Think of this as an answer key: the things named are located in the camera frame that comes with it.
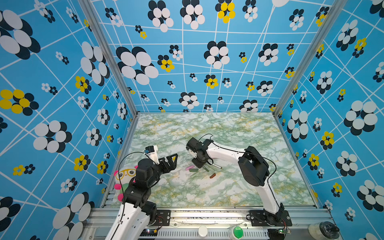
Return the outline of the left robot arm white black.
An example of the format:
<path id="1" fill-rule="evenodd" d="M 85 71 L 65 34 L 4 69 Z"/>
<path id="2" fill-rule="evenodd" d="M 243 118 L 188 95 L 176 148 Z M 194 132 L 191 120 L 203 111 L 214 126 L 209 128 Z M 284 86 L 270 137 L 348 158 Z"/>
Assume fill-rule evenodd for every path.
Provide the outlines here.
<path id="1" fill-rule="evenodd" d="M 150 158 L 139 161 L 135 179 L 123 193 L 119 213 L 106 236 L 107 240 L 138 240 L 141 234 L 155 234 L 160 228 L 147 229 L 156 221 L 157 205 L 148 199 L 163 174 L 177 167 L 178 154 L 160 158 L 156 164 Z"/>

